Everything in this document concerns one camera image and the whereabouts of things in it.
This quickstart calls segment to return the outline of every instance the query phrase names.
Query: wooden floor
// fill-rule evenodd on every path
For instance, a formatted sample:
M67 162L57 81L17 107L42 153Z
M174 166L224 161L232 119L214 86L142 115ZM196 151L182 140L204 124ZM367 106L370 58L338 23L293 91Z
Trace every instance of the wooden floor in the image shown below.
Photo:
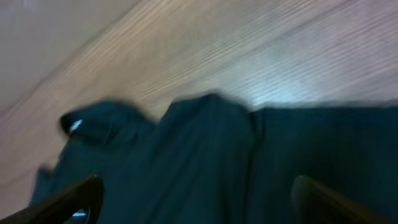
M64 112L117 97L159 118L208 90L252 108L398 97L397 0L142 0L0 120L0 217L65 144Z

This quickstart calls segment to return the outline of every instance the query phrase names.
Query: clothing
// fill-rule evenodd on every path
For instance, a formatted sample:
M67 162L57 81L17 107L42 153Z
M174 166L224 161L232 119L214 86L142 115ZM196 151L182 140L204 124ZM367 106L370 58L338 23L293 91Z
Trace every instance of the clothing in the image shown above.
M61 118L72 133L53 174L38 175L32 204L97 174L98 223L295 223L292 183L308 175L397 221L397 115L398 107L250 112L206 95L172 103L155 124L103 101Z

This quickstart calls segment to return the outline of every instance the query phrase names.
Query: floor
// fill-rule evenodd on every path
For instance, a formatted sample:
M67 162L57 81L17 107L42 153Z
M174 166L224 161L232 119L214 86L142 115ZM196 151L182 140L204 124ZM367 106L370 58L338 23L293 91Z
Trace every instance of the floor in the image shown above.
M114 97L159 118L203 91L252 109L395 100L398 2L142 0L1 118L0 217L57 161L64 112Z
M0 115L140 0L0 0Z

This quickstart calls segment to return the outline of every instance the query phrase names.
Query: teal cloth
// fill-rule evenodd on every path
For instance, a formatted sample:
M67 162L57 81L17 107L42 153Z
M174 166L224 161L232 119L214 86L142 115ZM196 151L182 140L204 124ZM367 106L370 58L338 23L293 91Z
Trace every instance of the teal cloth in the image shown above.
M158 123L103 101L60 124L69 140L31 204L97 174L98 223L295 223L290 191L305 174L398 221L397 107L250 112L206 95Z

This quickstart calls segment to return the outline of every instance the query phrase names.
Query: garment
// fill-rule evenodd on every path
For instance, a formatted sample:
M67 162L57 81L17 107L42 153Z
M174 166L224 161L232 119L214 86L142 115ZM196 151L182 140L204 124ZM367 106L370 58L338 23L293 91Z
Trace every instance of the garment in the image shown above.
M53 174L39 173L31 203L96 174L105 186L98 223L295 223L292 183L308 175L396 221L397 115L250 112L206 95L172 103L156 124L103 101L61 118L69 140Z

